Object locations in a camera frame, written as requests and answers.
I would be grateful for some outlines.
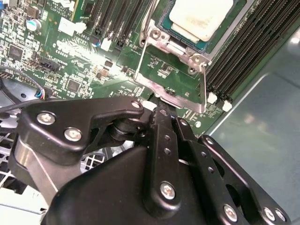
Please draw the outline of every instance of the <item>green circuit board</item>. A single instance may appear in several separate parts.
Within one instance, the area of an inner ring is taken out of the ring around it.
[[[135,0],[130,2],[127,10],[134,10]],[[82,33],[74,32],[76,22],[88,20],[82,17],[84,0],[75,2],[74,10],[57,1],[48,0],[43,5],[37,1],[21,1],[18,7],[0,11],[0,65],[10,66],[24,71],[34,77],[40,84],[52,90],[52,94],[62,99],[87,99],[118,96],[132,96],[143,101],[152,91],[136,84],[132,77],[138,66],[142,48],[139,46],[141,21],[148,9],[147,1],[142,5],[129,39],[121,52],[115,52],[116,42],[109,51],[95,47],[90,42],[93,28]],[[26,28],[28,8],[38,9],[41,29],[30,32]],[[122,4],[115,4],[111,17],[117,17]],[[21,53],[11,54],[11,48]],[[43,59],[60,64],[58,72],[45,71],[37,67],[32,59],[36,53]],[[11,78],[30,85],[24,77],[13,74]],[[200,74],[189,75],[188,66],[171,54],[163,53],[153,46],[147,47],[140,73],[162,85],[175,95],[193,102],[199,102]],[[196,135],[203,134],[223,113],[215,105],[208,104],[206,113],[199,114],[189,109],[178,109],[178,115],[185,118]]]

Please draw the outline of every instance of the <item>cable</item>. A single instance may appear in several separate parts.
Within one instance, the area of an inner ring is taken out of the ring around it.
[[[16,128],[0,127],[0,134],[11,134],[15,132]]]
[[[46,101],[55,102],[55,101],[63,101],[63,100],[62,99],[51,98],[51,99],[48,99]],[[0,113],[4,113],[4,112],[7,112],[7,111],[10,111],[10,110],[13,110],[13,109],[24,108],[24,107],[27,107],[29,105],[32,105],[32,104],[35,104],[35,103],[41,103],[41,102],[42,101],[40,99],[34,99],[34,100],[26,101],[26,102],[21,102],[21,103],[18,103],[18,104],[8,105],[8,106],[0,108]]]
[[[5,71],[6,69],[12,70],[12,71],[14,71],[14,72],[16,72],[16,73],[18,73],[18,74],[20,74],[20,75],[26,77],[27,80],[29,80],[29,81],[31,81],[33,84],[35,84],[35,86],[40,90],[40,93],[41,93],[40,98],[41,98],[41,99],[45,99],[45,97],[46,97],[45,89],[44,89],[43,86],[40,85],[36,80],[34,80],[32,77],[30,77],[30,76],[27,75],[26,73],[22,72],[21,70],[15,69],[15,68],[13,68],[13,67],[0,66],[0,70],[4,70],[4,71]]]

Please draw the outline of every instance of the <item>screw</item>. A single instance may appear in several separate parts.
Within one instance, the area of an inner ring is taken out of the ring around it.
[[[282,221],[286,221],[286,218],[284,217],[284,215],[283,215],[283,213],[281,212],[281,211],[279,211],[279,210],[275,210],[275,212],[276,212],[276,214],[277,214],[277,216],[282,220]]]
[[[163,196],[166,198],[166,199],[174,199],[175,198],[175,190],[174,188],[168,184],[168,183],[162,183],[160,185],[160,191],[161,193],[163,194]]]
[[[81,139],[82,134],[80,130],[77,128],[70,127],[67,130],[65,130],[65,137],[72,142],[77,142]]]
[[[185,120],[183,120],[183,119],[181,119],[180,122],[181,122],[184,126],[187,126],[187,125],[188,125],[188,123],[187,123]]]
[[[267,218],[269,218],[272,221],[275,221],[275,216],[274,216],[274,214],[272,213],[271,210],[269,210],[266,207],[263,210],[264,210],[264,213],[266,214]]]
[[[37,120],[41,124],[51,125],[55,122],[55,117],[50,113],[42,112],[37,115]]]
[[[131,104],[134,108],[141,108],[140,104],[136,101],[131,102]]]
[[[224,212],[231,221],[238,221],[238,215],[230,205],[224,205]]]
[[[208,142],[209,144],[214,144],[214,142],[212,141],[212,139],[210,139],[209,137],[207,137],[206,140],[207,140],[207,142]]]

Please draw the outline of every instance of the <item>motherboard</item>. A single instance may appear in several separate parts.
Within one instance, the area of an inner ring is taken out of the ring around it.
[[[0,66],[61,99],[156,95],[201,135],[299,15],[298,0],[0,0]]]

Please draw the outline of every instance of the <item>electrolytic capacitor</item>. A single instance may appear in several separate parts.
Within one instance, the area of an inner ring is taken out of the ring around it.
[[[42,28],[42,24],[39,20],[33,19],[26,22],[26,27],[28,30],[35,32]]]

